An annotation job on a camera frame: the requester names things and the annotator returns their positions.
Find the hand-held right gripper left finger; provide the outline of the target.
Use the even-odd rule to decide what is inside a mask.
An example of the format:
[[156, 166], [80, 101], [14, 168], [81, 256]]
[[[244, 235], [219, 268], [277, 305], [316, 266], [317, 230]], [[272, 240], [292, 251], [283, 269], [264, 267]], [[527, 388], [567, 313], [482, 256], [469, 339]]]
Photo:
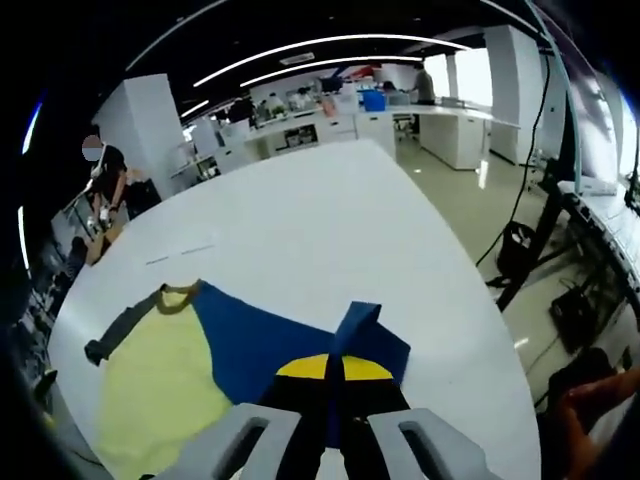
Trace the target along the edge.
[[158, 479], [313, 479], [325, 450], [329, 356], [292, 360], [258, 403], [242, 403], [182, 448]]

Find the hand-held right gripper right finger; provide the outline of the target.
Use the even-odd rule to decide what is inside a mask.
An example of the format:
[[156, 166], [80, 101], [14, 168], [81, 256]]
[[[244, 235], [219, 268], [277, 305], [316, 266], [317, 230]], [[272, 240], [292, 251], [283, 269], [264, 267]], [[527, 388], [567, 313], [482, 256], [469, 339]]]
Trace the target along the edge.
[[339, 450], [350, 479], [497, 477], [478, 444], [431, 410], [411, 408], [381, 365], [344, 356], [339, 372]]

